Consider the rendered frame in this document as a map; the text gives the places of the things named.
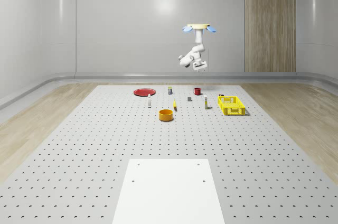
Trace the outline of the drone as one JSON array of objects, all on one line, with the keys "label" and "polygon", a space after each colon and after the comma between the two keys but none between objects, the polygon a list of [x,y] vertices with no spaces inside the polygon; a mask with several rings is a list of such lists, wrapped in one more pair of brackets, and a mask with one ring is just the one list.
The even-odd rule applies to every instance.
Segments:
[{"label": "drone", "polygon": [[184,32],[190,32],[192,30],[204,30],[207,29],[210,32],[216,32],[216,29],[210,24],[188,24],[182,28]]}]

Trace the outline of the yellow basket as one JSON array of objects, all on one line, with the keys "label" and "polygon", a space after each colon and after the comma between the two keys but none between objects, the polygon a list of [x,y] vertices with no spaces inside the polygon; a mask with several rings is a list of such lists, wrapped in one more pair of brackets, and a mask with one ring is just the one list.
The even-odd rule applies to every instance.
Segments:
[{"label": "yellow basket", "polygon": [[245,115],[245,106],[236,96],[218,96],[218,105],[224,115]]}]

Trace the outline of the red plate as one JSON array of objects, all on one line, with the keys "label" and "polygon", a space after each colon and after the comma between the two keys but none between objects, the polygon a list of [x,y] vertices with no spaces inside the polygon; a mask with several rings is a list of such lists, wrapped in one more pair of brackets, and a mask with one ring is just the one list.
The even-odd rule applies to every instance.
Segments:
[{"label": "red plate", "polygon": [[152,96],[156,94],[156,90],[152,88],[140,88],[134,90],[134,95],[141,96],[141,97],[147,97],[148,95]]}]

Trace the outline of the yellow bowl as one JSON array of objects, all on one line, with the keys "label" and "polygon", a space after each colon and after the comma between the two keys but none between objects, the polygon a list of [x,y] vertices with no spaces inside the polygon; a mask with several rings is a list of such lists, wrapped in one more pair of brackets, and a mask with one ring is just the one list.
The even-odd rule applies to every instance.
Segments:
[{"label": "yellow bowl", "polygon": [[173,119],[173,111],[170,109],[162,109],[159,111],[159,120],[169,122]]}]

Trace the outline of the white board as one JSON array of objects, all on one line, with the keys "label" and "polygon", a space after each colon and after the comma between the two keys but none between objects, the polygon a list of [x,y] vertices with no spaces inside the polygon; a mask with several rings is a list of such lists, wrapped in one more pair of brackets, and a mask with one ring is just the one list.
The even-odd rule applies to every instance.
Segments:
[{"label": "white board", "polygon": [[207,159],[131,159],[112,224],[224,224]]}]

